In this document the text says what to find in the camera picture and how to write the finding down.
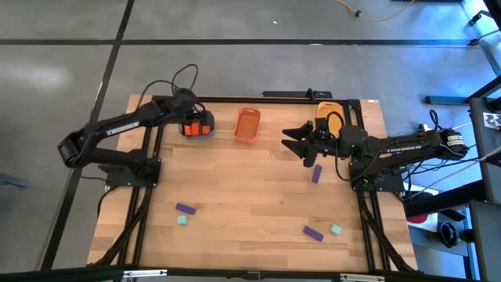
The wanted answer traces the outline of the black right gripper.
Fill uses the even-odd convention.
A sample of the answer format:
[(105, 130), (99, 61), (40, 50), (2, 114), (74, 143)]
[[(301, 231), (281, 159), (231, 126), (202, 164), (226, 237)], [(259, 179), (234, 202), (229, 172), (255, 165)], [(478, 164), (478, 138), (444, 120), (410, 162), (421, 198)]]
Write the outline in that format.
[(283, 129), (282, 133), (290, 138), (305, 138), (304, 141), (283, 139), (281, 143), (298, 157), (304, 157), (304, 166), (312, 167), (318, 154), (336, 156), (337, 138), (329, 130), (327, 120), (316, 118), (307, 121), (299, 128)]

